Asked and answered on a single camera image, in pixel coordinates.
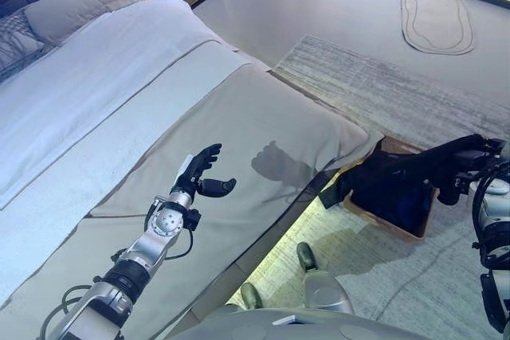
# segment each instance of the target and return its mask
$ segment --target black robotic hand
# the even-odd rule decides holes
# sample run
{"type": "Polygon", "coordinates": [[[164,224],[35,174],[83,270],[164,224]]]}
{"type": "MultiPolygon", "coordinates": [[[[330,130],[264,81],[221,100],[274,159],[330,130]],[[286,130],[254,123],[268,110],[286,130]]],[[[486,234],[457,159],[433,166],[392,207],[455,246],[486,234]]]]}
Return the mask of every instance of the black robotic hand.
{"type": "Polygon", "coordinates": [[[177,178],[172,191],[182,190],[188,193],[192,199],[194,199],[195,192],[204,197],[224,197],[230,193],[236,185],[234,178],[227,182],[216,179],[200,179],[204,170],[213,167],[213,162],[218,160],[217,156],[221,148],[220,143],[215,143],[195,155],[184,173],[177,178]]]}

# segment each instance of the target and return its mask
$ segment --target gray pillow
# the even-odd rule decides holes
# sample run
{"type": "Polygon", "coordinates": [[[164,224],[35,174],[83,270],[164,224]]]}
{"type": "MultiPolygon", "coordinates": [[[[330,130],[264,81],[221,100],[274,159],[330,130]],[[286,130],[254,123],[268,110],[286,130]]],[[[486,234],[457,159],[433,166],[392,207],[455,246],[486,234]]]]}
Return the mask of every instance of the gray pillow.
{"type": "Polygon", "coordinates": [[[36,35],[53,45],[59,45],[88,21],[138,1],[40,0],[28,5],[25,15],[36,35]]]}

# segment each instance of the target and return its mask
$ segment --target pillow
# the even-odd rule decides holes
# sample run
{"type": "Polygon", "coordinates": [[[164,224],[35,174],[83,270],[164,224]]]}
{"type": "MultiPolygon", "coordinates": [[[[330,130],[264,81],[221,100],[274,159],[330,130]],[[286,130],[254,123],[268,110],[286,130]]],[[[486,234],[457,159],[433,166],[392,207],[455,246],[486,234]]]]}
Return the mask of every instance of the pillow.
{"type": "Polygon", "coordinates": [[[0,35],[0,82],[42,55],[43,43],[21,32],[0,35]]]}
{"type": "Polygon", "coordinates": [[[53,45],[59,45],[88,21],[138,1],[40,0],[28,5],[25,15],[36,35],[53,45]]]}
{"type": "Polygon", "coordinates": [[[48,52],[33,34],[23,10],[0,19],[0,82],[48,52]]]}

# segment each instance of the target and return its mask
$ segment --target white bedsheet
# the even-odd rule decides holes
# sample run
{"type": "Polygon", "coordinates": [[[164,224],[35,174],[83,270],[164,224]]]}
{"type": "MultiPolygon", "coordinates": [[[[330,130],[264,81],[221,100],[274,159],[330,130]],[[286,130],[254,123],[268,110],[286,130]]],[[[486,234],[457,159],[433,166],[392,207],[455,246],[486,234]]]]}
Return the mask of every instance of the white bedsheet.
{"type": "Polygon", "coordinates": [[[0,209],[73,144],[206,41],[181,0],[104,14],[0,87],[0,209]]]}
{"type": "MultiPolygon", "coordinates": [[[[147,53],[146,59],[159,59],[150,56],[147,53]]],[[[163,67],[160,76],[67,150],[0,211],[0,304],[42,266],[80,219],[172,123],[247,62],[210,41],[170,68],[163,67]]]]}

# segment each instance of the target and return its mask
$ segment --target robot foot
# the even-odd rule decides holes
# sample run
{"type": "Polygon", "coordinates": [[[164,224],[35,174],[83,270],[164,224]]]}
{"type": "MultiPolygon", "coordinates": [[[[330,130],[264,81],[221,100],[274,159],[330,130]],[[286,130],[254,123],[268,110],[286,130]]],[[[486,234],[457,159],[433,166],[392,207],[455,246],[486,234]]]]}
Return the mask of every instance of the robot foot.
{"type": "Polygon", "coordinates": [[[301,267],[305,272],[317,269],[316,258],[313,256],[312,249],[308,243],[301,242],[296,248],[297,257],[300,260],[301,267]]]}
{"type": "Polygon", "coordinates": [[[244,283],[241,286],[242,301],[245,302],[246,309],[256,310],[262,308],[262,299],[257,289],[251,283],[244,283]]]}

